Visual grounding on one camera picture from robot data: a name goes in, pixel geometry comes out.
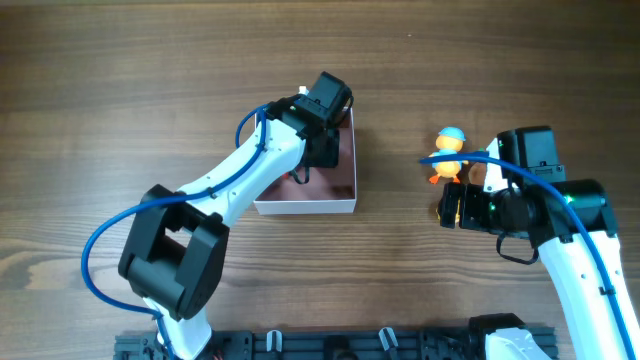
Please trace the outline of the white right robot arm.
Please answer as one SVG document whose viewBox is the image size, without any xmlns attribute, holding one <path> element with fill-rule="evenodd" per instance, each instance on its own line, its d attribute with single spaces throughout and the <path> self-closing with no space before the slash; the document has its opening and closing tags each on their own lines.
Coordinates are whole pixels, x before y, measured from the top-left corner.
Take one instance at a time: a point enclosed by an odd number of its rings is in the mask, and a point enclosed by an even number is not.
<svg viewBox="0 0 640 360">
<path fill-rule="evenodd" d="M 579 359 L 636 359 L 639 322 L 621 261 L 618 223 L 595 180 L 487 192 L 445 185 L 442 226 L 525 239 L 552 279 Z"/>
</svg>

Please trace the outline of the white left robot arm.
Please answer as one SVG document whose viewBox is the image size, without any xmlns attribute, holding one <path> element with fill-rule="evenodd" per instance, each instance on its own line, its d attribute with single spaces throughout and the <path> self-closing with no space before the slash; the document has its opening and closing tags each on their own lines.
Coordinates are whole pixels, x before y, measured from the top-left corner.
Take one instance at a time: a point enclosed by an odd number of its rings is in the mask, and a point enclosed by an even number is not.
<svg viewBox="0 0 640 360">
<path fill-rule="evenodd" d="M 118 272 L 151 312 L 168 357 L 195 359 L 213 336 L 205 305 L 233 225 L 282 175 L 336 166 L 348 113 L 305 95 L 262 105 L 248 115 L 254 132 L 213 170 L 177 191 L 156 185 L 128 210 L 133 223 Z"/>
</svg>

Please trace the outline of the orange duck toy blue hat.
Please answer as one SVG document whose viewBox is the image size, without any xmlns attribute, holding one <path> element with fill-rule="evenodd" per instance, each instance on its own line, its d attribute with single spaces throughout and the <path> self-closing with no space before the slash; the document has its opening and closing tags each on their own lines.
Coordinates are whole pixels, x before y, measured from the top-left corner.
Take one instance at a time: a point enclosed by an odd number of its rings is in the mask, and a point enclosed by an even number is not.
<svg viewBox="0 0 640 360">
<path fill-rule="evenodd" d="M 436 138 L 437 151 L 431 154 L 431 157 L 442 157 L 458 154 L 466 141 L 464 132 L 456 127 L 443 128 Z M 437 184 L 441 178 L 451 179 L 454 183 L 459 183 L 458 174 L 462 170 L 462 165 L 468 164 L 467 160 L 454 160 L 444 162 L 434 162 L 431 164 L 435 174 L 428 181 L 431 184 Z"/>
</svg>

